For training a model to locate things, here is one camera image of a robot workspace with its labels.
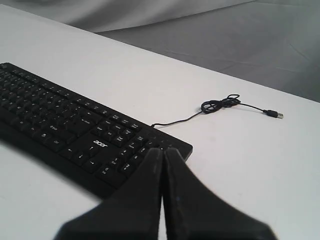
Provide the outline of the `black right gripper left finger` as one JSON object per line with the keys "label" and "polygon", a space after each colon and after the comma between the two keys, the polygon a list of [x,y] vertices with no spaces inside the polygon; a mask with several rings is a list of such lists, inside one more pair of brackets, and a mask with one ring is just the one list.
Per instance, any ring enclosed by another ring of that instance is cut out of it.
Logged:
{"label": "black right gripper left finger", "polygon": [[156,240],[163,152],[148,151],[124,185],[97,207],[61,226],[60,240]]}

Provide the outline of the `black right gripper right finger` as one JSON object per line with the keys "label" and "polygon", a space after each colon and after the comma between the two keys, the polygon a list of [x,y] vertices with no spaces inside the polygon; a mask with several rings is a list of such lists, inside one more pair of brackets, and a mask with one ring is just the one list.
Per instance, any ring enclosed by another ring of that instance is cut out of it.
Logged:
{"label": "black right gripper right finger", "polygon": [[273,240],[271,228],[211,192],[175,148],[163,153],[163,203],[169,240]]}

